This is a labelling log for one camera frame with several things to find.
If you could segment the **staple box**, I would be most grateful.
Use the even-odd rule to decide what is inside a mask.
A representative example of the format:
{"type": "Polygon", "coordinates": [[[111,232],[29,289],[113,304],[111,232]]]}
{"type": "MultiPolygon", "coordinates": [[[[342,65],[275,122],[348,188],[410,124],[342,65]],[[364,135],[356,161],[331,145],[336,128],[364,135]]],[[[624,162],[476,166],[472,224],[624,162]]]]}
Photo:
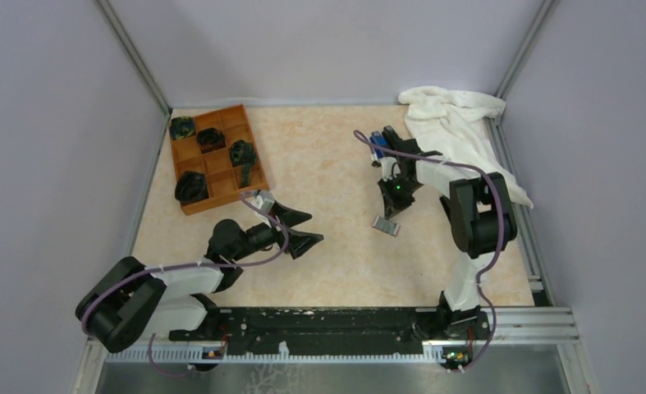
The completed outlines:
{"type": "Polygon", "coordinates": [[[393,237],[396,237],[400,230],[397,223],[381,216],[377,216],[373,220],[372,228],[393,237]]]}

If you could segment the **black stapler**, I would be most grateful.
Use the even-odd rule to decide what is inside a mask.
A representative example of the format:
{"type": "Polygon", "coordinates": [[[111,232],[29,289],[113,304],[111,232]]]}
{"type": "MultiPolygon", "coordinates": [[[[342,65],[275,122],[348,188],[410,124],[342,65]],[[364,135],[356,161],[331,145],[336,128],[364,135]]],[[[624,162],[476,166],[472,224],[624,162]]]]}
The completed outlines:
{"type": "Polygon", "coordinates": [[[405,140],[403,140],[392,126],[384,126],[382,130],[383,138],[387,143],[387,147],[392,150],[405,152],[405,140]]]}

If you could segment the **blue stapler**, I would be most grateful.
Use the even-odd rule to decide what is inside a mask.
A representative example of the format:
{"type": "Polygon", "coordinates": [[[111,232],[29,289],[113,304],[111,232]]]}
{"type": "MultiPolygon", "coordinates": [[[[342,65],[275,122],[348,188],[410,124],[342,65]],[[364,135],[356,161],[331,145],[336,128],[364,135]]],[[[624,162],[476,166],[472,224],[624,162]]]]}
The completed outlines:
{"type": "Polygon", "coordinates": [[[386,153],[385,150],[390,149],[389,143],[380,131],[373,131],[369,140],[373,145],[373,151],[377,156],[383,156],[386,153]]]}

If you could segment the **orange wooden divided tray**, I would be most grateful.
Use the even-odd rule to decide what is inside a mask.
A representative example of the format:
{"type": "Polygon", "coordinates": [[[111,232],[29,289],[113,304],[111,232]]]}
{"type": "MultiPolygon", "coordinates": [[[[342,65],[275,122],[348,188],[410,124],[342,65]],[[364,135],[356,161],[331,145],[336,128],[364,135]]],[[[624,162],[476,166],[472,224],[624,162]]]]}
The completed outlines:
{"type": "Polygon", "coordinates": [[[199,115],[179,117],[193,117],[196,134],[209,127],[219,129],[226,141],[224,149],[201,153],[196,142],[196,134],[183,140],[172,140],[168,129],[176,184],[180,176],[187,171],[202,172],[208,182],[207,199],[190,205],[181,205],[176,200],[184,214],[193,215],[233,203],[245,191],[269,188],[244,105],[237,104],[199,115]],[[257,162],[254,165],[241,167],[231,165],[229,148],[237,140],[246,140],[254,144],[257,153],[257,162]]]}

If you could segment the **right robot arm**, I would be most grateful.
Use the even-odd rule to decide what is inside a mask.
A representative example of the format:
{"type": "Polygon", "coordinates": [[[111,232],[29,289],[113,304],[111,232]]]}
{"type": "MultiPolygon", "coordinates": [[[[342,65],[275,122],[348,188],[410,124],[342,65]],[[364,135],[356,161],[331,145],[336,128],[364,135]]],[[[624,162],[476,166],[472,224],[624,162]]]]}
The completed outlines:
{"type": "Polygon", "coordinates": [[[440,151],[423,151],[416,140],[402,139],[391,128],[375,131],[370,146],[373,165],[382,172],[378,187],[384,221],[407,210],[423,186],[440,194],[460,261],[440,295],[438,331],[447,338],[489,338],[496,315],[481,306],[491,304],[483,276],[518,232],[505,177],[456,163],[440,151]]]}

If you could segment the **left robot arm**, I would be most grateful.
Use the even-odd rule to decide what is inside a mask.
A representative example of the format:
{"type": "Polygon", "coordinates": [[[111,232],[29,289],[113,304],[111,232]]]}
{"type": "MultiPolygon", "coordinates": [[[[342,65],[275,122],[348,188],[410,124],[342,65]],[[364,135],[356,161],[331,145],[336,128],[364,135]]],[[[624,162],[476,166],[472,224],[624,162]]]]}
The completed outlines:
{"type": "Polygon", "coordinates": [[[192,263],[150,268],[133,256],[118,261],[76,306],[82,331],[111,353],[151,336],[215,337],[221,319],[208,296],[235,284],[249,267],[245,258],[277,247],[266,263],[283,254],[297,259],[324,239],[295,229],[312,219],[309,213],[264,197],[252,208],[259,224],[244,229],[233,219],[219,221],[205,255],[192,263]]]}

